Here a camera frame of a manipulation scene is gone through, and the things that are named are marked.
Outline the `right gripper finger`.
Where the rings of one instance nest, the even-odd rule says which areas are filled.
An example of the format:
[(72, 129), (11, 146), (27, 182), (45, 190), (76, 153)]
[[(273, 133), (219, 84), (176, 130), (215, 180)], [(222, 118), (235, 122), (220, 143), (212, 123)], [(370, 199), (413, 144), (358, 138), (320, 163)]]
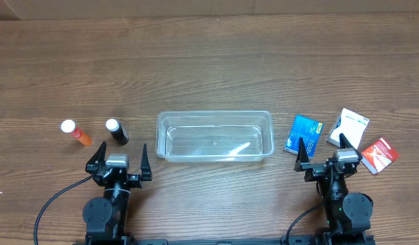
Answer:
[(343, 148), (353, 148), (354, 150), (356, 150), (356, 148), (354, 146), (352, 146), (350, 141), (346, 138), (344, 133), (339, 134), (339, 143), (340, 143), (340, 148), (341, 149), (343, 149)]
[(298, 145), (298, 154), (297, 154), (297, 159), (295, 162), (295, 166), (296, 167), (302, 167), (303, 165), (308, 165), (309, 164), (309, 157), (307, 154), (307, 149), (305, 147), (305, 143), (303, 138), (301, 137), (299, 139), (299, 145)]

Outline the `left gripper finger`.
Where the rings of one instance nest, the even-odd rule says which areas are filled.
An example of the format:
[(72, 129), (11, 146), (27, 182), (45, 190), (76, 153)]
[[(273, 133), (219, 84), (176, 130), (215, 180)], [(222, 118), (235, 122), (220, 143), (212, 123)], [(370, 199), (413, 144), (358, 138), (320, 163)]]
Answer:
[(142, 177), (151, 177), (151, 166), (148, 159), (146, 144), (143, 146), (140, 169)]
[(88, 160), (88, 167), (103, 165), (105, 163), (106, 147), (107, 143), (103, 141), (100, 147), (98, 148), (97, 152)]

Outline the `blue packet box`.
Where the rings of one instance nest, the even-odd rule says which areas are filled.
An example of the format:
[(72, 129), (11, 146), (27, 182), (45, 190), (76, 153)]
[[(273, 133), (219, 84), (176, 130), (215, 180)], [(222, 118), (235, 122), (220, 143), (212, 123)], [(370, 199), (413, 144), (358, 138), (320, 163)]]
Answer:
[(321, 122), (297, 114), (284, 150), (292, 154), (298, 154), (300, 138), (303, 138), (307, 155), (309, 158), (313, 158), (323, 128), (324, 125)]

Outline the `dark bottle white cap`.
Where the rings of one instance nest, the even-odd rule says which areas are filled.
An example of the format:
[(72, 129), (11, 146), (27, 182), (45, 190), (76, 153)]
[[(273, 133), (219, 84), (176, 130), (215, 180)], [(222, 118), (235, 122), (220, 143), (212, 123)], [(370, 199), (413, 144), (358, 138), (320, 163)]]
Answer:
[(114, 119), (108, 119), (106, 121), (106, 128), (111, 133), (112, 137), (117, 141), (120, 145), (126, 145), (129, 141), (129, 136), (125, 130), (125, 128), (122, 126), (122, 124)]

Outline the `orange bottle white cap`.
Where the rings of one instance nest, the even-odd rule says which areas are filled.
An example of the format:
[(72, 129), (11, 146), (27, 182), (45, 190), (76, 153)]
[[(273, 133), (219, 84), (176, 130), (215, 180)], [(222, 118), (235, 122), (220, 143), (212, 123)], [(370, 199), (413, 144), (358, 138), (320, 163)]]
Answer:
[(70, 134), (84, 146), (90, 146), (93, 143), (91, 137), (84, 133), (73, 120), (64, 120), (61, 123), (61, 130), (64, 133)]

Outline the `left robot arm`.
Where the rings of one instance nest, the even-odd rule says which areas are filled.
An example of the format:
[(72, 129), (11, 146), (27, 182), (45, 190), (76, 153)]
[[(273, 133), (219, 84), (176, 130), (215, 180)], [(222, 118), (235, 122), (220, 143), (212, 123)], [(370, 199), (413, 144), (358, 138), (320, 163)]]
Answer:
[(82, 216), (86, 223), (86, 244), (133, 244), (135, 239), (125, 232), (129, 196), (132, 188), (142, 188), (152, 180), (147, 148), (142, 150), (140, 174), (130, 174), (126, 154), (106, 156), (106, 143), (88, 160), (85, 171), (94, 182), (104, 188), (101, 197), (88, 201)]

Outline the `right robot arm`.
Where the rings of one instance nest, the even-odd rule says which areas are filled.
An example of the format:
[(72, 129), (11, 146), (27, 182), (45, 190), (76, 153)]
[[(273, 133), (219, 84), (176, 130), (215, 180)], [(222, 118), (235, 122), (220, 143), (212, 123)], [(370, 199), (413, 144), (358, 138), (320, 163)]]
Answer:
[[(315, 182), (322, 201), (296, 218), (284, 237), (282, 244), (334, 244), (375, 245), (373, 235), (367, 235), (371, 228), (373, 200), (364, 193), (348, 191), (345, 179), (357, 172), (362, 155), (350, 144), (344, 134), (339, 135), (340, 149), (324, 163), (309, 161), (303, 139), (299, 139), (298, 154), (294, 170), (305, 173), (306, 182)], [(317, 229), (313, 235), (292, 235), (295, 224), (306, 215), (323, 208), (327, 228)]]

